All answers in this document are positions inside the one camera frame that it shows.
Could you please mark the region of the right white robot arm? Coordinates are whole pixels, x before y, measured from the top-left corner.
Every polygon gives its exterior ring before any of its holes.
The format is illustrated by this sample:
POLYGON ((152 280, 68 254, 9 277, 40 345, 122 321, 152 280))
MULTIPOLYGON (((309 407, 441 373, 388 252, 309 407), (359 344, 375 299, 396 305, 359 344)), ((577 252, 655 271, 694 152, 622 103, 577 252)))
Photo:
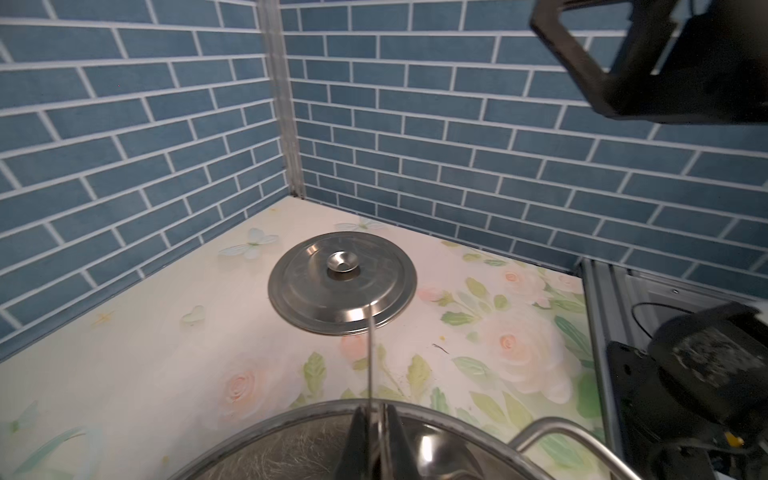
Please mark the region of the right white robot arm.
MULTIPOLYGON (((579 1, 539 1, 530 25, 593 110, 670 125, 767 121, 767 5, 712 1, 683 25, 672 1, 636 1, 610 68, 561 17, 579 1)), ((652 479, 767 474, 767 328, 729 303, 664 322, 641 350, 608 347, 628 459, 652 479)))

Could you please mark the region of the stainless steel pot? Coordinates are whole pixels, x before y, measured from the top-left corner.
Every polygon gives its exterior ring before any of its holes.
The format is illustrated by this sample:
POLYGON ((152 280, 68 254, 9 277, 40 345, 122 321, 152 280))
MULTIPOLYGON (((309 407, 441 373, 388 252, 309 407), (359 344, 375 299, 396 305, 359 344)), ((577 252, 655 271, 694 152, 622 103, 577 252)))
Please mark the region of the stainless steel pot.
MULTIPOLYGON (((545 417, 504 443, 447 414, 397 401, 421 479, 547 479, 527 457, 537 443, 562 435, 580 444, 617 479, 636 473, 574 422, 545 417)), ((177 479, 335 479, 334 471, 357 407, 367 400, 337 400, 300 407, 249 427, 175 473, 177 479)), ((379 426, 375 446, 379 478, 379 426)))

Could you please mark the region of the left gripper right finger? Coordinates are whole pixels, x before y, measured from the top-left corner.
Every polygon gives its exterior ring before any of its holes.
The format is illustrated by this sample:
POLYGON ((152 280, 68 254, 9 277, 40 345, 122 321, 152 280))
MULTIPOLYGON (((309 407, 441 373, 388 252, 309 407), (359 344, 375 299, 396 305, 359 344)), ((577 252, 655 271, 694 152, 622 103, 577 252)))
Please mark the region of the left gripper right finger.
POLYGON ((381 403, 379 413, 379 478, 421 479, 396 408, 381 403))

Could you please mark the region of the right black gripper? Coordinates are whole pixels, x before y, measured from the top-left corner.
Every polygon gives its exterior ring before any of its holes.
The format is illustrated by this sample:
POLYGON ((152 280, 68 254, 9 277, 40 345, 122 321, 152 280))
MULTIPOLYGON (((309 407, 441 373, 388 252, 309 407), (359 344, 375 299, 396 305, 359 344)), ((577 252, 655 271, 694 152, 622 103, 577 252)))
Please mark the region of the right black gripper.
POLYGON ((711 1, 682 23, 675 1, 631 1, 630 27, 610 71, 562 24, 605 1, 538 1, 530 27, 593 110, 667 124, 767 121, 767 4, 711 1))

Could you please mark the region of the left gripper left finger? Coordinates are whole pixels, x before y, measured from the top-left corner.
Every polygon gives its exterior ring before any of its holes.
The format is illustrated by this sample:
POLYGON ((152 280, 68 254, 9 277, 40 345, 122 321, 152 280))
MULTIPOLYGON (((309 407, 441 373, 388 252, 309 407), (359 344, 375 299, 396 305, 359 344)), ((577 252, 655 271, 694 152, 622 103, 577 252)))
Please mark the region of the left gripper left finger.
POLYGON ((334 471, 334 478, 365 480, 371 478, 371 422, 369 408, 357 407, 347 431, 345 445, 334 471))

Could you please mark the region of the steel ladle spoon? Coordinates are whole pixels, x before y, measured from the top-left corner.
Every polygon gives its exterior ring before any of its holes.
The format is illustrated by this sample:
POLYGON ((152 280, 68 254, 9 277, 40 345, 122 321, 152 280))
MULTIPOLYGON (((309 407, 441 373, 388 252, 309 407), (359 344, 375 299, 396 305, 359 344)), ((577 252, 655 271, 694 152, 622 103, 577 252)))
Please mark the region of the steel ladle spoon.
POLYGON ((365 320, 367 322, 367 402, 366 402, 366 478, 373 479, 376 472, 376 437, 378 432, 379 420, 377 419, 374 391, 375 391, 375 320, 372 312, 372 305, 367 304, 363 308, 365 320))

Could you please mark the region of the steel pot lid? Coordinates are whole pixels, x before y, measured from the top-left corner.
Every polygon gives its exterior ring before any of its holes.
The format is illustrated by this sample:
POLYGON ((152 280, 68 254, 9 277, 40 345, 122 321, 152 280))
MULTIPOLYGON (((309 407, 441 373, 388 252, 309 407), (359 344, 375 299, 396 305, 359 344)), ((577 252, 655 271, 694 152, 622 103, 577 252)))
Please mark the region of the steel pot lid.
POLYGON ((384 325, 413 300, 417 272, 395 243, 340 231, 307 239, 273 267, 268 297, 289 324, 315 334, 346 336, 384 325))

